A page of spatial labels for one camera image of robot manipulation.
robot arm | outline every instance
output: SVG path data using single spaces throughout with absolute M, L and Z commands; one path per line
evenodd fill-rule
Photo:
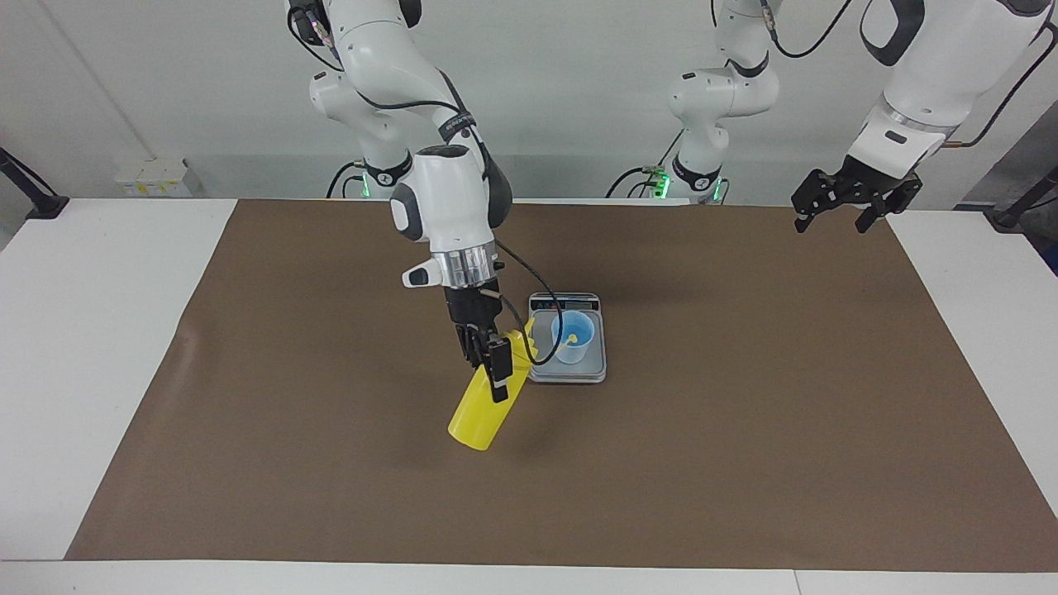
M 893 67 L 841 169 L 808 175 L 792 197 L 797 230 L 841 204 L 865 204 L 863 233 L 922 188 L 915 168 L 966 121 L 1047 21 L 1054 0 L 872 0 L 860 34 Z
M 772 11 L 781 3 L 770 2 Z M 669 108 L 685 128 L 669 170 L 678 196 L 712 196 L 728 149 L 718 121 L 765 112 L 779 98 L 779 77 L 768 68 L 770 41 L 760 0 L 725 0 L 716 47 L 727 64 L 683 74 L 669 93 Z
M 316 109 L 352 128 L 363 150 L 369 192 L 389 200 L 397 230 L 430 245 L 431 258 L 406 271 L 407 287 L 444 287 L 467 360 L 484 365 L 496 402 L 507 398 L 509 340 L 495 318 L 501 304 L 492 229 L 511 206 L 511 188 L 448 76 L 415 47 L 408 31 L 419 0 L 290 0 L 288 18 L 309 44 L 326 47 L 339 73 L 310 84 Z M 444 144 L 412 155 L 388 113 L 431 120 Z

yellow plastic bottle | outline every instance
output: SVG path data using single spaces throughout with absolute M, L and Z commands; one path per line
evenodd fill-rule
M 533 319 L 530 319 L 526 324 L 525 332 L 529 338 L 532 357 L 535 358 L 536 346 L 532 340 L 532 332 L 530 332 L 532 325 Z M 474 450 L 485 451 L 492 446 L 493 438 L 496 437 L 499 427 L 507 419 L 507 414 L 514 407 L 514 401 L 517 400 L 518 393 L 522 392 L 522 386 L 525 385 L 529 378 L 529 372 L 532 369 L 532 362 L 526 354 L 525 342 L 522 341 L 522 332 L 511 330 L 506 333 L 506 337 L 511 340 L 511 357 L 514 364 L 514 372 L 507 381 L 507 400 L 500 403 L 492 401 L 492 386 L 489 383 L 489 377 L 485 373 L 485 367 L 478 366 L 470 385 L 467 386 L 467 392 L 463 393 L 462 400 L 459 401 L 459 407 L 456 408 L 455 415 L 452 416 L 452 421 L 449 423 L 449 434 Z

table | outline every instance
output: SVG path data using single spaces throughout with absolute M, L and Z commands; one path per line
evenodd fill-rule
M 78 200 L 56 221 L 28 223 L 0 255 L 0 558 L 28 560 L 0 564 L 3 591 L 444 593 L 468 581 L 525 593 L 1058 591 L 1058 575 L 40 561 L 63 556 L 234 205 Z M 1027 242 L 977 214 L 911 212 L 892 226 L 1056 509 L 1058 281 Z M 23 372 L 39 366 L 49 373 Z

green led light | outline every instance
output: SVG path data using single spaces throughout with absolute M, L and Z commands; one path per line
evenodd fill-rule
M 654 183 L 654 198 L 665 198 L 669 196 L 669 186 L 672 185 L 672 178 L 668 174 L 661 174 L 661 180 Z
M 719 202 L 724 200 L 724 178 L 718 178 L 716 180 L 716 190 L 713 191 L 713 202 Z

light blue cup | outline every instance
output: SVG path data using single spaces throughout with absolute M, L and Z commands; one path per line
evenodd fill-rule
M 577 342 L 560 347 L 559 353 L 554 355 L 559 361 L 567 365 L 580 363 L 587 355 L 588 345 L 595 341 L 595 323 L 584 312 L 563 310 L 562 339 L 559 340 L 559 317 L 554 317 L 554 321 L 551 322 L 551 341 L 562 345 L 569 340 L 570 335 L 577 336 Z

